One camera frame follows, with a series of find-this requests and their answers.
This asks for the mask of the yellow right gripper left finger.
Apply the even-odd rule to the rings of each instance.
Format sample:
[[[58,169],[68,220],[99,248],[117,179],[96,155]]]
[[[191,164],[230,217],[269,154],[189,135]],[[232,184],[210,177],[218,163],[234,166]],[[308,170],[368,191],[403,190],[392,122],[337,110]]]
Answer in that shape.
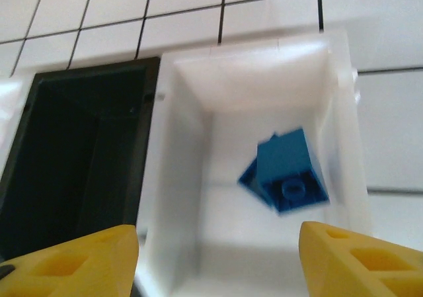
[[[130,296],[139,253],[123,224],[1,263],[2,296]]]

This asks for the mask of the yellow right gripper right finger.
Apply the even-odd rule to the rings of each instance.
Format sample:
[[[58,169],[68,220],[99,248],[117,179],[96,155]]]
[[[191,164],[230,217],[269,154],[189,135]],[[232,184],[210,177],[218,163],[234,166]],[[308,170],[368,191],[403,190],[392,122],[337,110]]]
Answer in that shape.
[[[303,222],[299,257],[310,296],[421,296],[422,252]]]

